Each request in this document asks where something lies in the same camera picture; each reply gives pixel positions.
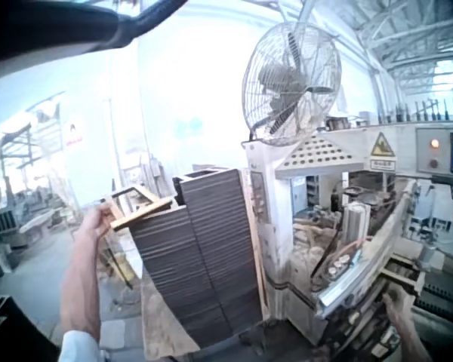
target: perforated metal panel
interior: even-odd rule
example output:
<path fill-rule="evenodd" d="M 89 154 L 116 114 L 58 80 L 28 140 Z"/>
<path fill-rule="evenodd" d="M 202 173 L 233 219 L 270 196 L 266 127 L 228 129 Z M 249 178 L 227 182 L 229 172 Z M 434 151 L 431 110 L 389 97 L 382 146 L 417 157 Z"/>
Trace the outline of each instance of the perforated metal panel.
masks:
<path fill-rule="evenodd" d="M 320 135 L 305 140 L 276 169 L 277 178 L 362 170 L 360 157 Z"/>

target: woodworking machine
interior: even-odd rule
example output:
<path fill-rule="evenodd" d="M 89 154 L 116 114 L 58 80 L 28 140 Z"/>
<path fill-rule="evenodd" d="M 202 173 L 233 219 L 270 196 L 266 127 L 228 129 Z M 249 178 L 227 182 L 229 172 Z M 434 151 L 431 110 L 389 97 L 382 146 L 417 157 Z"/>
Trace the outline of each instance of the woodworking machine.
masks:
<path fill-rule="evenodd" d="M 428 236 L 424 238 L 419 260 L 396 256 L 395 261 L 422 271 L 433 255 L 437 235 L 434 223 L 442 222 L 445 228 L 453 223 L 453 122 L 396 123 L 327 131 L 284 147 L 261 141 L 246 142 L 243 146 L 251 172 L 270 314 L 289 319 L 313 344 L 319 342 L 335 311 L 365 302 L 366 293 L 370 293 L 380 274 L 396 279 L 386 265 L 395 257 L 393 245 L 411 218 L 417 199 L 425 197 L 420 195 L 419 179 L 431 181 L 429 197 L 444 200 L 445 214 L 436 211 L 436 206 L 430 211 L 433 224 L 425 227 Z M 307 273 L 304 268 L 299 275 L 303 266 L 296 262 L 299 257 L 292 229 L 292 180 L 321 175 L 320 206 L 329 207 L 334 187 L 338 183 L 343 183 L 344 188 L 348 186 L 345 173 L 361 170 L 404 178 L 405 188 L 398 192 L 396 206 L 372 239 L 361 244 L 355 258 L 350 256 L 340 277 L 314 291 L 312 275 L 307 274 L 312 268 L 307 268 Z M 362 202 L 344 202 L 342 232 L 351 236 L 342 242 L 352 243 L 354 238 L 367 236 L 362 224 L 366 218 L 369 220 L 369 209 Z M 404 286 L 413 293 L 420 287 L 416 281 L 406 281 Z"/>

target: person's left hand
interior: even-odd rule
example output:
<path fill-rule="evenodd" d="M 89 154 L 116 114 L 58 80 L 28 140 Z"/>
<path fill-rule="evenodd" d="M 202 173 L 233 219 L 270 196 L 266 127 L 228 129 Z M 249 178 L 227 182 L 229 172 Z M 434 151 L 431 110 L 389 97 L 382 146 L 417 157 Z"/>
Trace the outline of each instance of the person's left hand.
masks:
<path fill-rule="evenodd" d="M 77 233 L 92 237 L 95 241 L 101 239 L 111 227 L 110 215 L 111 206 L 109 204 L 96 206 L 85 215 Z"/>

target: right forearm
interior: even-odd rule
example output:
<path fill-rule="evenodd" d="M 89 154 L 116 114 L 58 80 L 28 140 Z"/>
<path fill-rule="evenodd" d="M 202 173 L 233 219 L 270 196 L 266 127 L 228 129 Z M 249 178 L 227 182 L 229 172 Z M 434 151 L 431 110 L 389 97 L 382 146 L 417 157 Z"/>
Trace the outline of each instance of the right forearm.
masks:
<path fill-rule="evenodd" d="M 403 361 L 431 361 L 431 357 L 421 342 L 412 320 L 397 326 L 396 330 L 401 338 Z"/>

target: stack of dark panels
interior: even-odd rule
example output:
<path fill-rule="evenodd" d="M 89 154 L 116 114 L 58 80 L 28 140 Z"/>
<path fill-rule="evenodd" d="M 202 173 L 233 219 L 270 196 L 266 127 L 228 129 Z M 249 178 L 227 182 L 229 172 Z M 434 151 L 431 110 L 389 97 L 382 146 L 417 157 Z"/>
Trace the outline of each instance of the stack of dark panels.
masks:
<path fill-rule="evenodd" d="M 211 173 L 183 181 L 181 190 L 226 321 L 242 332 L 262 314 L 240 174 Z"/>
<path fill-rule="evenodd" d="M 156 214 L 130 231 L 156 289 L 198 346 L 231 336 L 186 207 Z"/>
<path fill-rule="evenodd" d="M 204 348 L 251 327 L 262 314 L 239 172 L 196 175 L 180 183 L 186 206 L 130 230 L 166 304 Z"/>

